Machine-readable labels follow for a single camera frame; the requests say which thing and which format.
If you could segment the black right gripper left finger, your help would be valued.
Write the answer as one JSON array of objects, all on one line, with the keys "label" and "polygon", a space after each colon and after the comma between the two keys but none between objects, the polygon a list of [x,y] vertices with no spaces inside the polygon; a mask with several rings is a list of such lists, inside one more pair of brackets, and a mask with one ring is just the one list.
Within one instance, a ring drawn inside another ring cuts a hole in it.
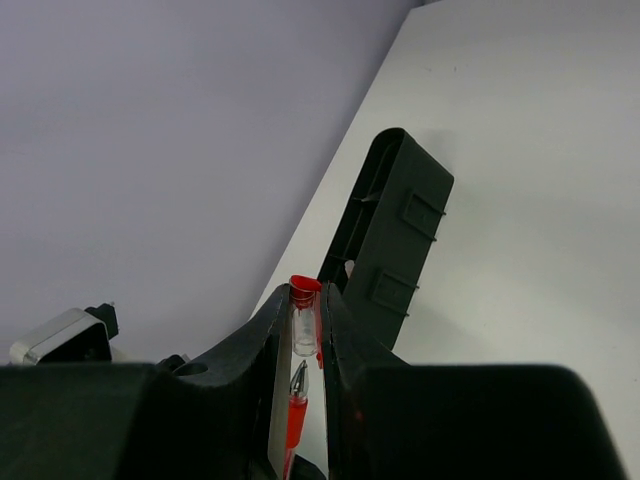
[{"label": "black right gripper left finger", "polygon": [[177,369],[82,362],[1,370],[5,479],[278,479],[289,289]]}]

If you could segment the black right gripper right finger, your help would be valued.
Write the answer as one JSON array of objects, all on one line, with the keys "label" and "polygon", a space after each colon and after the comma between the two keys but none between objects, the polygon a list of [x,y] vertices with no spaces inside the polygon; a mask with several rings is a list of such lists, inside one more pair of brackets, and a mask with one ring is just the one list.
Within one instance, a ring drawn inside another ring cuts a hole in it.
[{"label": "black right gripper right finger", "polygon": [[411,365],[320,297],[333,479],[622,479],[596,399],[555,365]]}]

